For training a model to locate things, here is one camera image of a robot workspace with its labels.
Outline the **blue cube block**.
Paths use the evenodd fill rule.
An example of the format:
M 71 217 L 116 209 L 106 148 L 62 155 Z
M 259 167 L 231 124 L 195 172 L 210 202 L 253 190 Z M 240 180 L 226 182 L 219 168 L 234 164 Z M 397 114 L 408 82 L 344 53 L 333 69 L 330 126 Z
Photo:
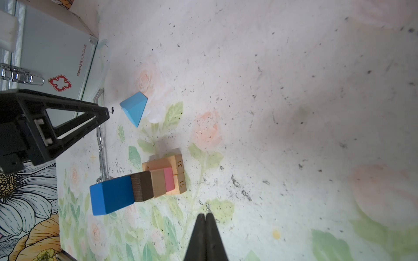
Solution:
M 130 176 L 110 179 L 90 186 L 94 216 L 111 214 L 135 203 Z

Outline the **pink block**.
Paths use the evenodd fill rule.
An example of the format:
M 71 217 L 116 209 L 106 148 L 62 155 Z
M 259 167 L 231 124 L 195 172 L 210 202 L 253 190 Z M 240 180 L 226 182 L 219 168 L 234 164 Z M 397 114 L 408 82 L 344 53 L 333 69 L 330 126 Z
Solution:
M 164 173 L 166 192 L 174 190 L 175 183 L 174 183 L 173 169 L 171 167 L 164 168 L 163 173 Z

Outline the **small wood cube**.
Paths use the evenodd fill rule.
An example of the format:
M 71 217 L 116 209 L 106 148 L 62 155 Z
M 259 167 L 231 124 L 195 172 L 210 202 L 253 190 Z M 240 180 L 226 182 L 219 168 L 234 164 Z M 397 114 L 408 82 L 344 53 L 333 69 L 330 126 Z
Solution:
M 153 190 L 153 197 L 157 198 L 166 194 L 166 186 L 165 186 L 165 174 L 163 169 L 152 170 L 151 173 L 151 181 L 152 181 L 152 190 Z

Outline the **light blue triangular block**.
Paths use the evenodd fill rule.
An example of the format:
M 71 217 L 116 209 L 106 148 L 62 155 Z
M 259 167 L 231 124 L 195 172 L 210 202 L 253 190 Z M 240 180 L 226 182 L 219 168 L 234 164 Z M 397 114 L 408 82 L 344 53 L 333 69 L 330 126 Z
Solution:
M 138 92 L 128 99 L 120 102 L 120 106 L 130 122 L 138 127 L 142 119 L 148 98 L 141 92 Z

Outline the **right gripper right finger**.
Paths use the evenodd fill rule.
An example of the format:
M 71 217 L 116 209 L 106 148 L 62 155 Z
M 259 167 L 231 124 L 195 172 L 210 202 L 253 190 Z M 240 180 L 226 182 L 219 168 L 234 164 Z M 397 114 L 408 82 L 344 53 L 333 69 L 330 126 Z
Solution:
M 206 215 L 205 246 L 207 261 L 228 261 L 217 223 L 212 213 Z

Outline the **long natural wood block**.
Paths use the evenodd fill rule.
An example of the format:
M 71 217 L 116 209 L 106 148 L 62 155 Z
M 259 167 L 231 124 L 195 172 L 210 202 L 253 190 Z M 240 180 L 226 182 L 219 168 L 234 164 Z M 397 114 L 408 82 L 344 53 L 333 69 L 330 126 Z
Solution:
M 185 179 L 185 174 L 173 175 L 174 178 L 174 190 L 166 192 L 167 195 L 179 195 L 187 191 L 187 184 Z

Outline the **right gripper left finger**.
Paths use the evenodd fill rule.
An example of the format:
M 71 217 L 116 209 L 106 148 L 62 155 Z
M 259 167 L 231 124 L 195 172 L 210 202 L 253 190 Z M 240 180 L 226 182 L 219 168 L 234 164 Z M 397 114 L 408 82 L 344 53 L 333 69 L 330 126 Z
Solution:
M 206 260 L 206 220 L 204 214 L 197 216 L 184 261 Z

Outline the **dark brown block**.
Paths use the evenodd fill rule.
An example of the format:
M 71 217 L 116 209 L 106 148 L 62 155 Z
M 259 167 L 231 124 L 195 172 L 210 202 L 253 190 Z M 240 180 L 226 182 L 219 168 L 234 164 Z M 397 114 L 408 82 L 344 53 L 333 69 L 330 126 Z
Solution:
M 135 202 L 144 202 L 154 197 L 150 171 L 130 175 Z

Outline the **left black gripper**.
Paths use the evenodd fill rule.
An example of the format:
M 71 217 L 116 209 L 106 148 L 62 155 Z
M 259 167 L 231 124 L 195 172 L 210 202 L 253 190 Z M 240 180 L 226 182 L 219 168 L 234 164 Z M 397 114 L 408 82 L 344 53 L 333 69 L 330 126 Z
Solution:
M 47 110 L 79 112 L 54 127 Z M 27 89 L 1 91 L 1 170 L 15 173 L 25 162 L 56 159 L 110 118 L 106 107 Z

